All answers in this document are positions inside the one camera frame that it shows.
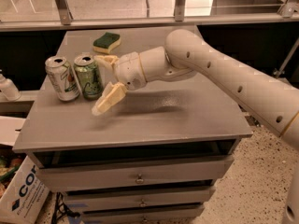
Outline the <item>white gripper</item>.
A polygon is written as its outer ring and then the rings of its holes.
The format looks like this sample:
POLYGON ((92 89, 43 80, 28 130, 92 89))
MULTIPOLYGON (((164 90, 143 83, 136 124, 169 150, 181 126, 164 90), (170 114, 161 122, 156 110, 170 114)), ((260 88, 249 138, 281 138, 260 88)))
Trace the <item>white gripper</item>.
POLYGON ((92 113, 95 116, 104 114, 113 105, 120 102, 125 97, 127 89, 135 91, 147 84, 137 52, 123 55, 120 58, 115 55, 94 55, 93 59, 99 66, 105 67, 108 71, 114 70, 114 75, 119 81, 115 84, 109 82, 106 85, 102 96, 92 108, 92 113))

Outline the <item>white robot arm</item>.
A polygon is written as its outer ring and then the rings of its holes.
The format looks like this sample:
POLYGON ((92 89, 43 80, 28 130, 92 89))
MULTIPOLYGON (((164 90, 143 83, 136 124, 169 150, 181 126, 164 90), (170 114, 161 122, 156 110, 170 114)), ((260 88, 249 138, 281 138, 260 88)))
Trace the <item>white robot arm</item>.
POLYGON ((191 31, 177 29, 155 49, 121 57, 96 55, 94 59, 118 80, 106 85, 92 108, 95 116, 120 102, 126 92, 141 89, 151 81, 177 81, 197 72, 284 143, 299 150, 299 90, 213 49, 191 31))

